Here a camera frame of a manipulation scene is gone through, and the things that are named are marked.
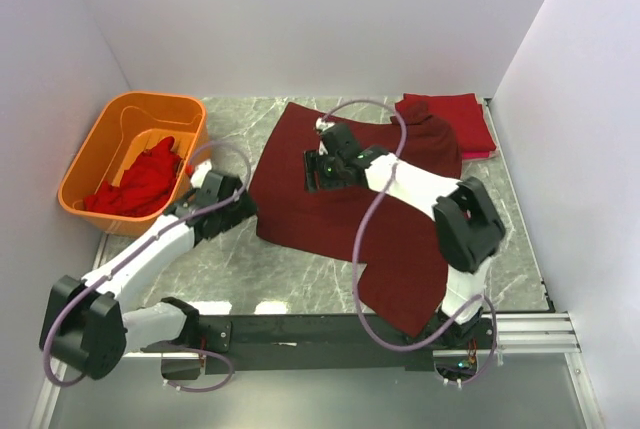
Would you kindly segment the dark red t shirt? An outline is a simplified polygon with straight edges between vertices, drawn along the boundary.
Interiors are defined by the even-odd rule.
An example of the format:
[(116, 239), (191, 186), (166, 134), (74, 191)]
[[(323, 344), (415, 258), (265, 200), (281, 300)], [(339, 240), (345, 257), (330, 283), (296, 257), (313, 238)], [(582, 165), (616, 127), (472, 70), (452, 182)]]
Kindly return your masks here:
[[(461, 151), (453, 128), (418, 102), (401, 112), (408, 138), (402, 157), (421, 169), (459, 178)], [(320, 112), (290, 102), (254, 172), (249, 193), (258, 207), (257, 235), (275, 244), (335, 259), (352, 257), (358, 225), (374, 192), (362, 187), (308, 193), (303, 154), (317, 147)], [(360, 300), (394, 328), (416, 337), (445, 294), (447, 264), (433, 221), (385, 198), (369, 222), (359, 261)]]

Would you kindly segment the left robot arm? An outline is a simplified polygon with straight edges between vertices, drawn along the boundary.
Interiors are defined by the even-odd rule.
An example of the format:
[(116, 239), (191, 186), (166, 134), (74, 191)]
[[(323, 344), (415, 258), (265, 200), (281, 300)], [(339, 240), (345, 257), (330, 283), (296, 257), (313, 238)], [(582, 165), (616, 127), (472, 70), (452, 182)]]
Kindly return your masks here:
[(191, 189), (119, 255), (81, 278), (60, 278), (51, 287), (39, 340), (47, 378), (65, 384), (53, 373), (53, 359), (99, 380), (131, 352), (159, 344), (200, 350), (205, 337), (195, 307), (165, 297), (137, 309), (137, 294), (175, 259), (256, 213), (240, 177), (214, 169), (194, 174)]

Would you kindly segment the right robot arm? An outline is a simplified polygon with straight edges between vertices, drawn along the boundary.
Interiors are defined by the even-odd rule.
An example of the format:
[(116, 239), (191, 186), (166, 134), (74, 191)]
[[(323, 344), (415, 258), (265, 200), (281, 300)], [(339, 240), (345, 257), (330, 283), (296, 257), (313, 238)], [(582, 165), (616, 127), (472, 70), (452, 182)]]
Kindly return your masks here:
[(365, 230), (385, 196), (429, 217), (435, 224), (438, 249), (447, 263), (446, 289), (437, 306), (448, 324), (463, 326), (480, 313), (486, 274), (506, 229), (484, 184), (440, 176), (404, 161), (408, 128), (399, 123), (400, 141), (390, 152), (379, 145), (363, 148), (345, 122), (319, 118), (320, 146), (305, 153), (307, 187), (342, 189), (361, 186), (376, 193), (359, 223), (352, 263), (359, 263)]

